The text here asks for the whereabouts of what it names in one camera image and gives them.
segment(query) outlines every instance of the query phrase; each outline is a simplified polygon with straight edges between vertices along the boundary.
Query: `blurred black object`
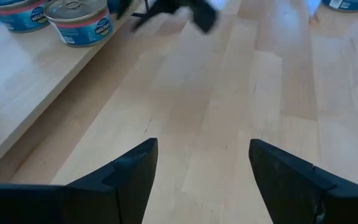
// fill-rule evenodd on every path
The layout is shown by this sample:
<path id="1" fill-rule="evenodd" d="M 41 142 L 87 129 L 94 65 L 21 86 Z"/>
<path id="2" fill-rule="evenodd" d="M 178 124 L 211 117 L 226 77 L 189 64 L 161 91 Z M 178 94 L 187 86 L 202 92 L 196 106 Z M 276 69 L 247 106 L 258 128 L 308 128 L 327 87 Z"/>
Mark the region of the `blurred black object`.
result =
<path id="1" fill-rule="evenodd" d="M 121 0 L 120 9 L 117 18 L 120 19 L 131 5 L 132 0 Z M 143 14 L 139 21 L 133 27 L 137 30 L 152 17 L 160 13 L 174 14 L 181 7 L 189 7 L 193 12 L 193 22 L 204 32 L 208 33 L 217 19 L 216 10 L 205 0 L 156 0 L 149 9 L 148 1 L 146 3 L 146 13 Z"/>
<path id="2" fill-rule="evenodd" d="M 66 185 L 0 185 L 0 223 L 142 223 L 157 139 Z"/>
<path id="3" fill-rule="evenodd" d="M 258 139 L 249 160 L 274 223 L 358 223 L 357 184 Z"/>

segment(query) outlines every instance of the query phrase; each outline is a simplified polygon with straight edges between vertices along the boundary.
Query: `wooden floor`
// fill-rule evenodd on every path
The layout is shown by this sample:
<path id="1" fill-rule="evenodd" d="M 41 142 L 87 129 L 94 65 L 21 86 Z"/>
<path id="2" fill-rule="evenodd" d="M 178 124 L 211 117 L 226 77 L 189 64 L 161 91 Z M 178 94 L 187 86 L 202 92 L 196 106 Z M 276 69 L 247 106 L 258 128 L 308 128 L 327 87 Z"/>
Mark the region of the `wooden floor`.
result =
<path id="1" fill-rule="evenodd" d="M 1 159 L 0 182 L 66 184 L 153 136 L 144 223 L 271 223 L 251 138 L 358 183 L 358 13 L 214 3 L 211 35 L 187 11 L 127 22 Z"/>

